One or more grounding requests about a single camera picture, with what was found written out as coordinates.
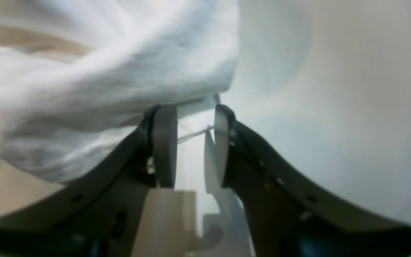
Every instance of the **white cloth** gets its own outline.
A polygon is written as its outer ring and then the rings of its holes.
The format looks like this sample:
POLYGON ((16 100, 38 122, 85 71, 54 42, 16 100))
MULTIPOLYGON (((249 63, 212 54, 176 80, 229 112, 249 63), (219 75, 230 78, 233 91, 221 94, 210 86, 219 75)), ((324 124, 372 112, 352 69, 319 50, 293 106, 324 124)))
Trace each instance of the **white cloth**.
MULTIPOLYGON (((237 0, 11 2, 0 25, 96 48, 67 63, 0 47, 0 155, 46 181, 92 169, 150 106, 209 96, 201 105, 232 81, 237 0)), ((180 136, 213 122, 182 108, 181 122, 199 123, 180 136)))

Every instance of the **white towel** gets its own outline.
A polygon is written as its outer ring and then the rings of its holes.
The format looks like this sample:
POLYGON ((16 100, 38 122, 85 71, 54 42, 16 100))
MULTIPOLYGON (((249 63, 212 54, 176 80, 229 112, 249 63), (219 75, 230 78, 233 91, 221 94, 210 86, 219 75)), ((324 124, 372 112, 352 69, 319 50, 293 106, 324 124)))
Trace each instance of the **white towel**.
POLYGON ((0 46, 0 156, 49 182, 90 171, 154 104, 183 102, 179 136, 203 130, 213 122, 210 111, 191 117, 207 108, 189 110, 184 101, 206 97, 192 104, 210 106, 233 78, 237 0, 0 5, 0 25, 94 49, 67 62, 0 46))

